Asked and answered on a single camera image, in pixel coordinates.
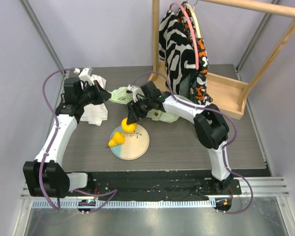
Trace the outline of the yellow fake apple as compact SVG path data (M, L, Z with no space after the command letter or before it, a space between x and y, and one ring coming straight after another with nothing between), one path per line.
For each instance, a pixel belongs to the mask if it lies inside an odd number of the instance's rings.
M124 118L121 122L121 128L124 133L134 133L137 128L137 123L127 124L128 118Z

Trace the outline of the yellow fake pear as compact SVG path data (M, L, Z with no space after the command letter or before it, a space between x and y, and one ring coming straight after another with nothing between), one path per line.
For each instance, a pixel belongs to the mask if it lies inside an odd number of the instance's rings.
M125 143L125 135L120 131L116 131L113 133L111 139L108 142L107 148L112 148L117 145L122 145Z

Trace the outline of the beige and blue ceramic plate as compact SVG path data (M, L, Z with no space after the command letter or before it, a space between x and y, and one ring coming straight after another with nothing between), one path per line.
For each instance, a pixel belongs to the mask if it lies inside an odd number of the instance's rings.
M110 136L110 140L113 138L116 132L120 132L125 136L125 142L116 146L110 147L112 153L123 160L134 160L147 151L149 147L149 134L140 125L137 125L134 133L125 133L121 126L118 126Z

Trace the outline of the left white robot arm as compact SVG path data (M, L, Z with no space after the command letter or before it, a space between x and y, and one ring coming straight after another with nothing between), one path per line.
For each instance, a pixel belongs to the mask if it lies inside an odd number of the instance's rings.
M101 105L111 98L97 80L81 81L71 77L64 81L61 102L55 109L53 128L40 153L33 161L25 162L23 173L32 197L64 198L78 189L84 196L95 190L87 172L66 173L63 156L71 135L77 128L87 105Z

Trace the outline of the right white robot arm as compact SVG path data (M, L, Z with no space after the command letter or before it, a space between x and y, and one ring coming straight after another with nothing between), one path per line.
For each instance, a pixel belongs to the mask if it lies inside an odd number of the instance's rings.
M229 127L217 106L196 105L168 91L161 92L152 81L141 87L129 85L126 92L132 95L132 101L127 103L127 125L137 123L151 110L178 115L191 122L199 142L209 153L214 192L224 194L229 190L233 176L223 150L227 144Z

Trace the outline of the white crumpled cloth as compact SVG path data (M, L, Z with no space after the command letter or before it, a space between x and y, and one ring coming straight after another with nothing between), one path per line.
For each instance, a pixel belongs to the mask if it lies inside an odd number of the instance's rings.
M79 76L80 80L88 81L90 83L90 79L92 81L97 81L99 85L105 89L106 87L106 80L98 75L91 75L91 76ZM108 110L104 104L101 105L87 105L84 107L84 113L80 119L80 121L88 122L88 124L93 124L100 126L103 121L108 119Z

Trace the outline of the black white zebra garment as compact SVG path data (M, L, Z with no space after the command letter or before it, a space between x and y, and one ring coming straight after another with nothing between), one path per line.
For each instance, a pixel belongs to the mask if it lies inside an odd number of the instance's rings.
M190 80L195 76L195 55L182 12L167 11L159 26L159 59L165 62L174 93L190 99Z

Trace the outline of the wooden clothes rack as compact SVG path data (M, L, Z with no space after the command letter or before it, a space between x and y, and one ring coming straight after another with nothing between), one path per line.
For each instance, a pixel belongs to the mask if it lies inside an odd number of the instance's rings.
M277 5L273 3L259 2L255 0L203 0L214 4L242 8L252 11L280 15L293 18L290 25L271 51L259 71L249 82L241 82L221 75L208 73L208 92L213 96L215 104L227 115L235 119L241 119L244 115L246 99L249 92L271 65L273 60L284 48L288 40L295 33L295 7ZM158 61L158 26L159 26L159 0L152 0L152 54L153 69L158 72L166 72L164 62ZM160 75L150 74L149 81L153 81L161 91L169 91L165 85L165 79Z

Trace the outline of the cream clothes hanger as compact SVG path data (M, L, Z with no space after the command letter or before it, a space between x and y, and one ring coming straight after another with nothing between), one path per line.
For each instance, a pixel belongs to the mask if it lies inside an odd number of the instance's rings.
M200 32L200 28L199 28L199 23L198 23L196 14L194 12L194 8L190 4L188 4L188 3L186 3L186 7L189 9L189 11L191 13L191 16L193 18L195 29L196 29L196 33L197 33L197 37L198 38L201 38L201 32Z

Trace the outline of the pink clothes hanger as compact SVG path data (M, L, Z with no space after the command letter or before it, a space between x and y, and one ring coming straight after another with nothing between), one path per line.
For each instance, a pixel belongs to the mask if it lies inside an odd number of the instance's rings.
M173 5L176 5L179 7L179 9L181 10L182 14L184 15L184 18L185 18L185 21L188 25L188 29L189 29L189 32L188 32L188 36L189 36L189 41L192 42L192 47L193 47L193 50L194 50L194 55L195 55L195 68L196 70L199 69L199 53L198 53L198 47L197 47L197 40L196 40L196 36L195 36L195 31L194 31L194 28L192 26L192 23L191 23L191 20L190 20L190 17L185 9L185 6L182 6L181 3L175 1L175 2L172 2L169 6L169 10L172 10L172 7Z

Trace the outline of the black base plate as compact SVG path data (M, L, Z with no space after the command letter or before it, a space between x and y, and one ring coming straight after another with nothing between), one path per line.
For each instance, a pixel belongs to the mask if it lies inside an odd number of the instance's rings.
M138 202L201 201L242 193L237 179L223 186L208 170L89 172L87 186L81 190L103 195L115 189L114 201Z

